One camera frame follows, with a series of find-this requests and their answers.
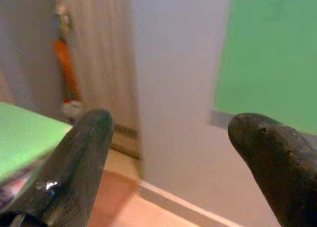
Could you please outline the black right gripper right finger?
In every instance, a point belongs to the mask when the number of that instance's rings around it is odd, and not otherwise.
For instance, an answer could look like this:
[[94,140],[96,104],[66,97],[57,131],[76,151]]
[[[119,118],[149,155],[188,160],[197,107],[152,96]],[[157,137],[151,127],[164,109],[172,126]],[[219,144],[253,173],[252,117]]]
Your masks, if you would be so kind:
[[270,117],[232,117],[228,136],[279,224],[317,225],[317,150],[294,128]]

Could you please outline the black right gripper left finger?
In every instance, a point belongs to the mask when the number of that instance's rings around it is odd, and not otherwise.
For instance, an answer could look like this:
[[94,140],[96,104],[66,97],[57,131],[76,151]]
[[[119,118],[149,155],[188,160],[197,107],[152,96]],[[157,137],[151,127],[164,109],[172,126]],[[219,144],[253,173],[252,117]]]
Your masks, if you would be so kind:
[[88,112],[0,213],[2,227],[85,227],[114,131],[111,114]]

